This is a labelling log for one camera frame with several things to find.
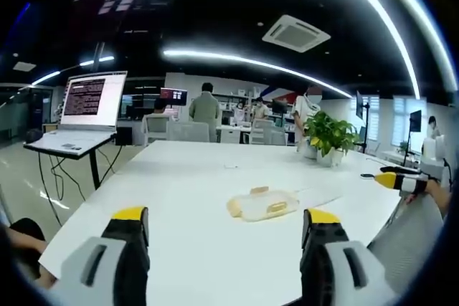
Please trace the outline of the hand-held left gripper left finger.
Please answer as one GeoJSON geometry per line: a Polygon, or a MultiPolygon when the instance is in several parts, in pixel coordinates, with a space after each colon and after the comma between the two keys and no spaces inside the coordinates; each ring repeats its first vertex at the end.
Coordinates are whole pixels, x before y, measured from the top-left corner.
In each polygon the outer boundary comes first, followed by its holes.
{"type": "Polygon", "coordinates": [[[62,305],[145,305],[150,258],[148,208],[113,214],[62,263],[62,305]]]}

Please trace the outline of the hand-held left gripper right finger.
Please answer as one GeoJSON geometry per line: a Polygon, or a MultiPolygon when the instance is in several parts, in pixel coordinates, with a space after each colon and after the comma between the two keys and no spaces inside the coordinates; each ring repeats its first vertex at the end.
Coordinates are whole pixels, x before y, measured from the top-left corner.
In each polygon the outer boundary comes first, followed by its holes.
{"type": "Polygon", "coordinates": [[[381,262],[348,238],[335,215],[306,209],[301,249],[301,305],[390,305],[395,299],[381,262]]]}

